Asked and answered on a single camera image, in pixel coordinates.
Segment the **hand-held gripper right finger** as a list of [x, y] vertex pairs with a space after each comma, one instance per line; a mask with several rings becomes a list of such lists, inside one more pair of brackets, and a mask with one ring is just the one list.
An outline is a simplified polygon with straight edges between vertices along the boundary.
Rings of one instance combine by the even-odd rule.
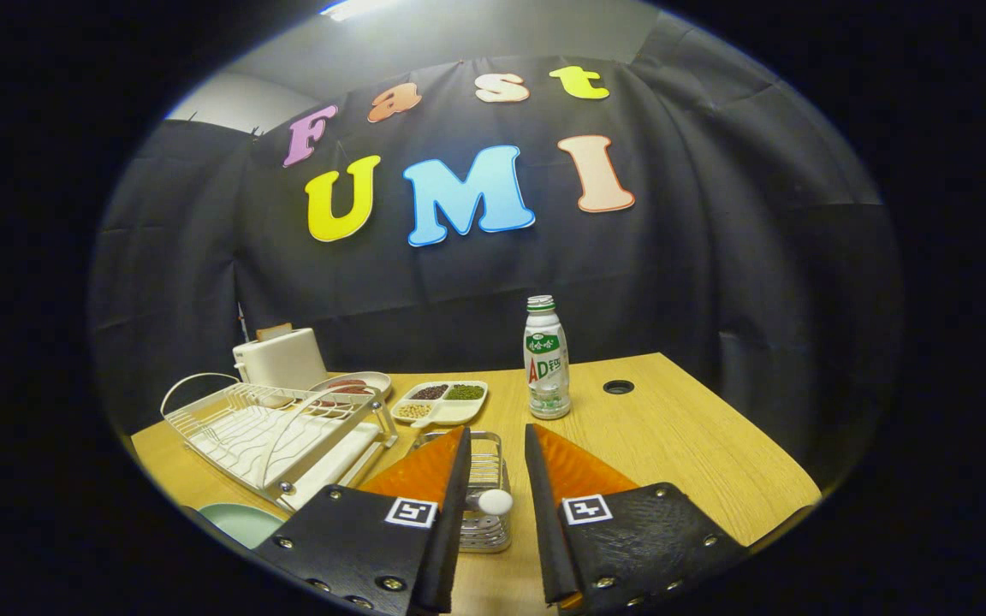
[[672, 483], [635, 483], [551, 429], [527, 425], [525, 460], [560, 613], [661, 613], [750, 553]]

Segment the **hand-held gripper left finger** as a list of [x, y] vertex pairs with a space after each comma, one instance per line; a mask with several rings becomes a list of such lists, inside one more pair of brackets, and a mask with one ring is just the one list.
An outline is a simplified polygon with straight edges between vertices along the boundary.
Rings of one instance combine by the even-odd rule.
[[458, 426], [363, 486], [321, 488], [254, 554], [329, 615], [448, 613], [470, 470], [471, 431]]

